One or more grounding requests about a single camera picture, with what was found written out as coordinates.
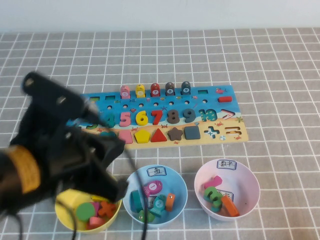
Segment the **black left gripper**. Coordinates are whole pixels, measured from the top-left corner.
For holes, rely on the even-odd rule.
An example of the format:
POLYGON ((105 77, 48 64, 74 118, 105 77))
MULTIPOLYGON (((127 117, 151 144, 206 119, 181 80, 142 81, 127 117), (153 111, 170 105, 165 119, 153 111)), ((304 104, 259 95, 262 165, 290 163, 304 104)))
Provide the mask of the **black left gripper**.
POLYGON ((59 185, 112 203, 127 193, 127 180, 116 179, 107 171, 124 152, 125 143, 116 136, 100 136, 67 126, 66 119, 31 102, 10 143, 25 147, 37 162, 40 184, 31 191, 33 197, 52 195, 59 185))

